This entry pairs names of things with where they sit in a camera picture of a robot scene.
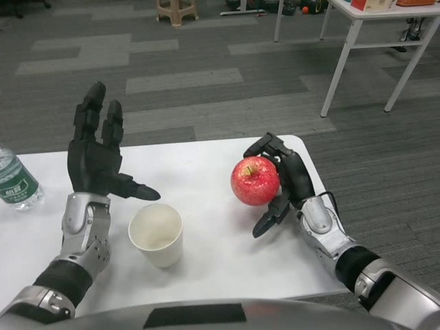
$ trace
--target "plastic bottle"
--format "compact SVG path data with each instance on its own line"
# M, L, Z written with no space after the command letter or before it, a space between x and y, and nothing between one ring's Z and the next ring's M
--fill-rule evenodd
M18 157L0 147L0 198L19 211L30 210L43 199L43 189Z

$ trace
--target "white table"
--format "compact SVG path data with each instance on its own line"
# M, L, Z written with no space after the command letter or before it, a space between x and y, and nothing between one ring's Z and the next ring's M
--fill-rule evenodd
M281 24L281 13L283 11L283 2L280 0L278 7L278 16L276 18L275 27L275 42L278 41L280 24ZM320 39L324 39L325 31L329 23L330 13L332 8L336 8L341 11L345 16L347 16L351 21L351 27L349 33L346 36L344 48L339 57L338 65L335 69L335 74L331 80L329 91L327 92L327 97L325 98L324 105L321 111L321 117L326 117L329 111L331 101L335 94L336 87L338 86L339 79L344 69L347 58L349 57L350 50L359 48L382 48L382 47L394 47L394 46L415 46L418 45L416 52L414 53L411 61L406 67L405 72L397 83L394 92L386 104L384 110L389 112L393 107L396 99L399 97L402 89L404 88L406 81L409 79L411 73L413 72L415 66L419 62L419 59L423 55L426 47L428 46L432 36L436 32L440 24L440 4L435 5L421 5L415 7L400 7L396 5L390 10L383 11L361 11L351 6L350 3L344 0L329 0L329 7L325 14L324 23L322 25ZM362 23L366 20L381 20L381 19L405 19L408 17L434 17L430 27L423 31L423 40L420 41L405 41L405 42L395 42L395 43L370 43L370 44L356 44L356 39L358 37Z
M282 137L298 152L316 193L325 191L303 142ZM111 260L77 314L205 298L288 298L346 292L306 245L294 218L259 239L252 228L266 207L242 204L230 173L256 138L122 148L121 171L156 188L160 202L184 222L184 255L170 269L149 264L131 244L130 219L150 202L111 197ZM29 213L0 204L0 309L47 267L61 247L61 217L72 187L67 153L21 155L44 186L45 203Z

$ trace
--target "red object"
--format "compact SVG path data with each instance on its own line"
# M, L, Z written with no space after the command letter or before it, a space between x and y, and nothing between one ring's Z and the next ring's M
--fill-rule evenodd
M231 174L235 196L247 205L269 203L278 192L280 178L275 165L264 157L247 157L239 162Z
M358 10L365 9L366 0L351 0L351 5Z

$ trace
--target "robotic wrist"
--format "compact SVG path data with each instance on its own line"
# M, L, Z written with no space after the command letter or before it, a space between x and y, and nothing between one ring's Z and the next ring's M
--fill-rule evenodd
M325 206L321 196L304 200L298 218L305 240L324 266L335 274L339 258L358 244L345 234L337 214Z
M87 192L67 198L63 217L63 246L54 261L81 266L95 280L110 260L110 199Z

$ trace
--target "metal table leg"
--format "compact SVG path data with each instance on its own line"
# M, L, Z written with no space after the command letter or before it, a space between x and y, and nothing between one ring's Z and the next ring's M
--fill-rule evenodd
M278 38L280 36L280 25L281 25L281 17L283 15L283 6L284 6L284 0L280 0L278 4L278 14L276 15L276 25L275 25L275 35L274 35L274 41L277 43Z
M324 40L324 34L327 30L327 25L329 24L330 11L332 8L333 8L333 6L329 2L329 7L327 7L327 12L325 13L324 23L322 24L321 34L319 35L320 40Z
M438 16L434 19L434 21L431 23L431 26L429 27L429 30L425 33L425 36L423 38L423 43L415 51L414 56L412 57L408 66L406 67L404 74L401 75L401 78L400 78L399 82L397 83L397 86L394 89L393 94L391 94L390 100L388 101L388 103L386 104L386 106L384 108L385 112L391 111L391 108L393 107L394 103L396 102L396 99L399 97L400 93L402 92L402 89L405 87L406 82L410 78L410 75L412 74L417 63L419 62L419 59L423 55L432 36L437 31L439 24L440 24L440 16Z
M349 57L350 49L356 42L356 38L358 37L361 26L361 19L357 19L351 24L349 34L346 36L345 39L344 48L342 49L341 56L339 57L338 65L336 66L335 74L333 75L329 91L327 92L327 97L325 98L324 105L322 106L321 117L327 116L327 112L329 111L331 100L333 100L333 96L335 95L335 90L338 86L342 70L344 69L347 58Z

